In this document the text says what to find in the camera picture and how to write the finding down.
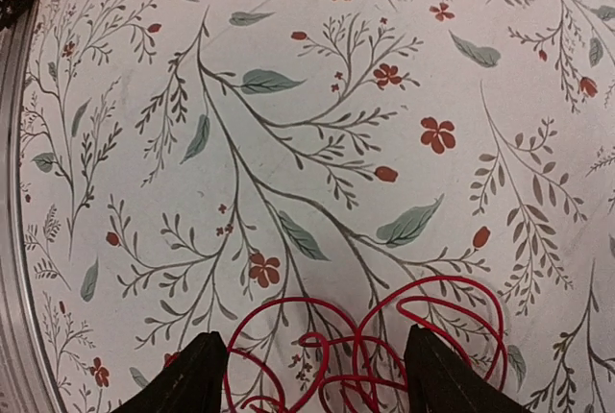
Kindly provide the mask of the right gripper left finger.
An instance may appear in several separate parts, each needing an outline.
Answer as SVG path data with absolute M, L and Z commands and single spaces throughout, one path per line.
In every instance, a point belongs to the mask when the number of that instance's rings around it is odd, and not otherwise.
M 219 413 L 228 351 L 217 331 L 201 332 L 115 413 Z

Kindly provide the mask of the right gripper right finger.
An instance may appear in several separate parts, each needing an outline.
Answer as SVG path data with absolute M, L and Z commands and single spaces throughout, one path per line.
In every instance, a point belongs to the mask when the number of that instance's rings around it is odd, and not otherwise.
M 410 328 L 404 353 L 412 413 L 523 413 L 427 328 Z

